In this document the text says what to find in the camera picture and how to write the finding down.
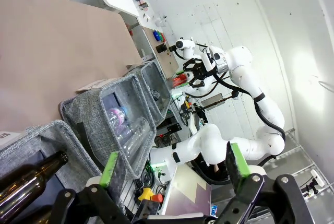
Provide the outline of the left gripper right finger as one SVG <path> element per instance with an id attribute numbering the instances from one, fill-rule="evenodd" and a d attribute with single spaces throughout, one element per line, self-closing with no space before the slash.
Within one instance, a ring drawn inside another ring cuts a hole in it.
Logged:
<path id="1" fill-rule="evenodd" d="M 225 165 L 235 196 L 216 223 L 247 223 L 256 207 L 268 209 L 275 223 L 314 222 L 294 176 L 282 174 L 273 180 L 251 173 L 236 143 L 227 143 Z"/>

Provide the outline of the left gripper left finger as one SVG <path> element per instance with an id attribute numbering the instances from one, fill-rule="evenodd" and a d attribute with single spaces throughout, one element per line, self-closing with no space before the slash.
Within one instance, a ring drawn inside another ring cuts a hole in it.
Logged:
<path id="1" fill-rule="evenodd" d="M 87 223 L 99 217 L 103 223 L 131 223 L 117 203 L 119 181 L 125 172 L 118 152 L 112 152 L 98 183 L 79 193 L 66 188 L 57 195 L 51 211 L 51 223 Z"/>

